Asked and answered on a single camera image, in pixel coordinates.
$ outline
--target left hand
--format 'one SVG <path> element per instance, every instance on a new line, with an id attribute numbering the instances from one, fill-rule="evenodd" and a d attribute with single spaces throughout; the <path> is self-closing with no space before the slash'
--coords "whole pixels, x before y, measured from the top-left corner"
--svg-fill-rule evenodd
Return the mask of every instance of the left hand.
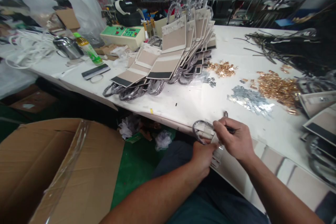
<path id="1" fill-rule="evenodd" d="M 210 172 L 210 165 L 212 160 L 212 153 L 219 147 L 218 143 L 210 143 L 207 145 L 202 145 L 200 142 L 196 141 L 194 143 L 194 149 L 192 152 L 191 163 L 194 167 L 197 167 L 201 172 L 202 176 L 206 177 Z"/>

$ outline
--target machine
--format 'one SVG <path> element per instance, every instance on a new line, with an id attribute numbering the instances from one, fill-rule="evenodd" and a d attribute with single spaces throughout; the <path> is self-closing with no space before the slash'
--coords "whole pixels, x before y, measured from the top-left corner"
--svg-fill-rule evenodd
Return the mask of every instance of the machine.
<path id="1" fill-rule="evenodd" d="M 128 45 L 131 50 L 136 50 L 145 41 L 143 26 L 124 27 L 120 25 L 107 26 L 100 34 L 106 45 Z"/>

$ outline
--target green bottle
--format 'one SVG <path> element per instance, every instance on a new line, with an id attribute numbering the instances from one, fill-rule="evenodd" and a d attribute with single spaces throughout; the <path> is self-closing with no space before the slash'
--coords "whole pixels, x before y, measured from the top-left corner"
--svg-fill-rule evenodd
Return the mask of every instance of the green bottle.
<path id="1" fill-rule="evenodd" d="M 79 33 L 73 33 L 73 35 L 76 38 L 77 44 L 83 49 L 83 51 L 85 51 L 88 54 L 92 62 L 95 65 L 101 65 L 103 63 L 103 60 L 98 56 L 98 54 L 92 48 L 90 43 L 85 38 L 82 38 L 82 36 Z"/>

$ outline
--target white table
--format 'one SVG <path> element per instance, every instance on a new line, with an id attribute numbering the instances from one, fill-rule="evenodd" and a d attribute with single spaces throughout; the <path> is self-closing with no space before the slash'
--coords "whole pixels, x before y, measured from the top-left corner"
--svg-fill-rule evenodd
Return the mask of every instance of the white table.
<path id="1" fill-rule="evenodd" d="M 263 29 L 265 32 L 281 35 L 283 30 Z M 275 100 L 273 119 L 267 120 L 262 115 L 256 115 L 237 103 L 227 100 L 227 95 L 232 95 L 237 85 L 249 88 L 248 83 L 242 84 L 241 79 L 257 80 L 257 71 L 268 72 L 272 70 L 282 78 L 301 77 L 302 74 L 291 69 L 290 74 L 280 70 L 281 62 L 273 64 L 261 56 L 252 56 L 252 51 L 244 47 L 259 50 L 257 46 L 251 45 L 243 40 L 245 34 L 258 31 L 256 28 L 215 26 L 218 48 L 212 51 L 212 62 L 228 61 L 238 66 L 236 75 L 219 79 L 212 71 L 210 76 L 214 77 L 217 86 L 212 88 L 209 84 L 196 87 L 183 86 L 179 83 L 166 85 L 158 96 L 144 96 L 129 102 L 119 100 L 118 95 L 108 98 L 103 97 L 103 90 L 111 83 L 110 79 L 125 69 L 113 68 L 112 61 L 106 61 L 111 70 L 104 73 L 102 81 L 92 84 L 82 78 L 81 73 L 94 67 L 90 60 L 69 69 L 65 66 L 67 59 L 54 55 L 51 58 L 43 59 L 31 68 L 35 73 L 47 78 L 56 84 L 61 84 L 69 90 L 78 92 L 97 100 L 103 104 L 115 108 L 115 105 L 134 111 L 138 114 L 154 119 L 177 130 L 191 133 L 191 126 L 197 120 L 218 120 L 223 116 L 223 111 L 229 113 L 229 117 L 247 124 L 254 139 L 259 140 L 281 155 L 286 156 L 302 168 L 311 172 L 308 167 L 308 158 L 304 143 L 299 139 L 303 134 L 302 125 L 307 121 L 305 116 L 290 115 L 286 107 Z"/>

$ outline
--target bottle cap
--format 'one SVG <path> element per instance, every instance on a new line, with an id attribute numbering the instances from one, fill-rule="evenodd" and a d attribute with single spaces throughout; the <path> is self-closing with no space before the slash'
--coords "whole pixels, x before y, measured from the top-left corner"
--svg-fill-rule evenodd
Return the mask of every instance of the bottle cap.
<path id="1" fill-rule="evenodd" d="M 79 33 L 73 33 L 73 35 L 78 38 L 78 37 L 81 37 L 81 35 Z"/>

